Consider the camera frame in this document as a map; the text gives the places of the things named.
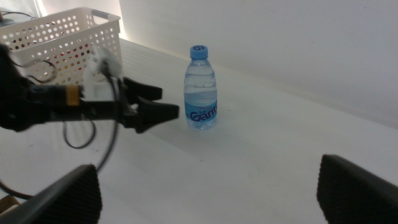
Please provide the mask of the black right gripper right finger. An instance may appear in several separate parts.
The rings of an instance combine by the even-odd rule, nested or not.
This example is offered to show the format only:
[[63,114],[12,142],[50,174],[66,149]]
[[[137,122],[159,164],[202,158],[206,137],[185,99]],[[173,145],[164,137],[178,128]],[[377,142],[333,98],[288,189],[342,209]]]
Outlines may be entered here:
[[317,201],[328,223],[397,223],[397,186],[337,155],[322,156]]

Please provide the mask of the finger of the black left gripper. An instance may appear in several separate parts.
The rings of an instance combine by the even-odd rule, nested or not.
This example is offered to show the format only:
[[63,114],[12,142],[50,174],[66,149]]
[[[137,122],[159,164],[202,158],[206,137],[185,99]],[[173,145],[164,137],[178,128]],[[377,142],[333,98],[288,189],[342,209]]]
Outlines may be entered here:
[[167,103],[156,103],[137,97],[136,109],[124,112],[124,127],[136,130],[137,134],[146,132],[158,124],[177,119],[180,107]]
[[125,96],[129,101],[134,101],[137,97],[145,100],[160,100],[162,98],[162,89],[156,86],[150,86],[134,81],[128,77],[123,78]]

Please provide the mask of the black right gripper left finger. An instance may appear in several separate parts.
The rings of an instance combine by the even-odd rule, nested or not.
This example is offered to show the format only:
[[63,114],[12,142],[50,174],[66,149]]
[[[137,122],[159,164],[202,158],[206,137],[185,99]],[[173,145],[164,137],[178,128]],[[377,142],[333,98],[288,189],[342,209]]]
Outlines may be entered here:
[[81,165],[1,215],[1,223],[97,224],[103,208],[94,165]]

